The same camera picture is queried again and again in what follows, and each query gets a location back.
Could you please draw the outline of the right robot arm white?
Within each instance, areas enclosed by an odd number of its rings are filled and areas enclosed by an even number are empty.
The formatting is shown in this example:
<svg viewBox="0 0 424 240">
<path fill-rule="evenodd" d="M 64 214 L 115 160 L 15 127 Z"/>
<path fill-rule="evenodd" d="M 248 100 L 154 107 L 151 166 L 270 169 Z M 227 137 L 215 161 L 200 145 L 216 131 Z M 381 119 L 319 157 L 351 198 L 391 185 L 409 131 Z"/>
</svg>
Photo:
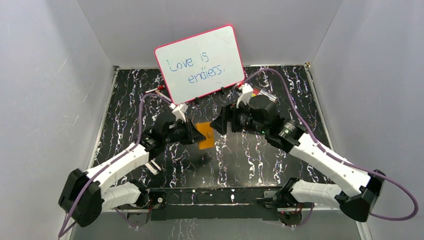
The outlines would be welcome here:
<svg viewBox="0 0 424 240">
<path fill-rule="evenodd" d="M 265 95 L 252 97 L 248 103 L 221 107 L 210 127 L 221 135 L 246 131 L 259 133 L 267 143 L 308 163 L 326 177 L 331 184 L 313 183 L 290 178 L 273 202 L 282 201 L 288 207 L 300 203 L 316 203 L 341 210 L 357 222 L 366 222 L 380 196 L 384 174 L 355 170 L 348 162 L 334 160 L 336 154 L 328 147 L 314 142 L 305 126 L 293 119 L 285 119 L 277 104 Z"/>
</svg>

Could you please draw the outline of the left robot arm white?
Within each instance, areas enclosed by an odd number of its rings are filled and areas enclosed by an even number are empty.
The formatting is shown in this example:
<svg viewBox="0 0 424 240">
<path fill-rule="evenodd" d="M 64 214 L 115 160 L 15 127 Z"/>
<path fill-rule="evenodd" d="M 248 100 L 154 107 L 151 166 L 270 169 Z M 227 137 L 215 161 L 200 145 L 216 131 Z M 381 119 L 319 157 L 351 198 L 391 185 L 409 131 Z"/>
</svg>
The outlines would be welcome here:
<svg viewBox="0 0 424 240">
<path fill-rule="evenodd" d="M 121 185 L 117 185 L 117 181 L 141 166 L 157 175 L 161 169 L 154 159 L 168 144 L 191 145 L 206 139 L 189 119 L 165 121 L 147 128 L 135 142 L 111 159 L 87 170 L 73 170 L 67 177 L 58 205 L 80 227 L 89 226 L 101 213 L 123 205 L 144 208 L 150 202 L 148 187 L 138 180 Z"/>
</svg>

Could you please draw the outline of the orange leather card holder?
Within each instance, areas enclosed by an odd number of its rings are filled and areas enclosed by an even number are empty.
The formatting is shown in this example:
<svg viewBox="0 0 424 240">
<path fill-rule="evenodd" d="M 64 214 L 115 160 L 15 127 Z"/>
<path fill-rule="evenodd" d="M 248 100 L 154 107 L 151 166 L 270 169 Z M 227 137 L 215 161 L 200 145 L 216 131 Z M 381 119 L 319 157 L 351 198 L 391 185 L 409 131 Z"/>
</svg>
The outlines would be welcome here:
<svg viewBox="0 0 424 240">
<path fill-rule="evenodd" d="M 205 140 L 198 143 L 198 148 L 200 150 L 214 148 L 214 129 L 210 126 L 210 122 L 199 122 L 195 124 L 195 127 L 205 137 Z"/>
</svg>

